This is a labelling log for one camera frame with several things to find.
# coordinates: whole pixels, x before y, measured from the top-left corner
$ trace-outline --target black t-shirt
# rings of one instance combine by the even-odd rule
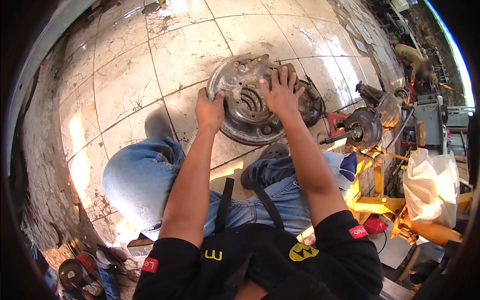
[[[315,237],[316,248],[250,223],[204,238],[201,250],[185,240],[159,239],[133,299],[234,299],[245,277],[269,293],[264,299],[378,299],[377,250],[350,211],[324,219]]]

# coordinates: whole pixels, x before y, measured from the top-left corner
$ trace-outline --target person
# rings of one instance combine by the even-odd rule
[[[433,66],[428,59],[422,57],[418,50],[404,44],[397,44],[395,53],[400,61],[412,68],[410,82],[418,93],[425,92],[424,83],[430,82],[435,84],[436,76],[435,78],[433,77]]]
[[[301,88],[287,67],[272,87],[259,84],[290,146],[267,147],[241,184],[257,195],[231,199],[209,190],[215,134],[225,93],[198,94],[198,133],[183,161],[167,119],[151,112],[147,139],[118,151],[103,185],[113,206],[155,240],[133,296],[165,299],[376,299],[382,289],[375,245],[342,194],[351,185],[355,153],[322,153],[298,112]],[[313,226],[316,247],[296,235]]]

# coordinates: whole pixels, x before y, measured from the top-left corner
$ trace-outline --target brake backing plate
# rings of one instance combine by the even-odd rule
[[[290,78],[294,68],[288,65]],[[241,54],[215,69],[207,84],[207,95],[213,101],[219,91],[225,91],[225,119],[220,126],[224,135],[252,146],[271,144],[285,135],[280,119],[267,108],[259,84],[263,78],[272,86],[273,68],[278,68],[278,64],[269,60],[268,54]],[[305,87],[305,92],[299,99],[299,111],[311,127],[319,120],[324,104],[315,87],[297,80],[295,90],[301,86]]]

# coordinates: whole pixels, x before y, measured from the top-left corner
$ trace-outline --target black strap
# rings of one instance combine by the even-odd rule
[[[262,203],[264,204],[265,209],[267,210],[268,214],[273,220],[273,223],[275,224],[275,227],[285,230],[282,217],[280,216],[278,209],[275,207],[275,204],[273,203],[272,199],[270,199],[265,190],[256,181],[253,182],[253,191],[257,194],[258,199],[260,199],[260,201],[262,201]]]
[[[214,234],[225,230],[225,220],[227,219],[228,209],[230,208],[230,202],[232,200],[234,181],[235,180],[232,178],[227,178],[225,181],[225,187],[223,189],[222,198],[220,199],[220,205],[216,211]]]

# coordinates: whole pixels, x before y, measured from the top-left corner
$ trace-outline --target tiled floor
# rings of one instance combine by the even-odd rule
[[[157,108],[168,112],[187,154],[197,132],[197,91],[224,59],[251,52],[292,62],[301,79],[308,76],[316,85],[327,112],[360,107],[361,102],[354,104],[359,80],[381,88],[380,76],[387,90],[403,84],[388,39],[355,0],[337,0],[338,5],[332,0],[167,0],[145,16],[142,9],[151,2],[121,1],[72,34],[57,90],[65,159],[108,245],[127,243],[138,232],[108,204],[101,184],[106,163],[121,148],[145,139],[145,117]],[[324,120],[311,128],[319,140],[328,131]],[[340,141],[322,149],[341,146]],[[221,192],[219,177],[238,178],[263,148],[219,133],[211,188]],[[236,181],[234,197],[250,195]]]

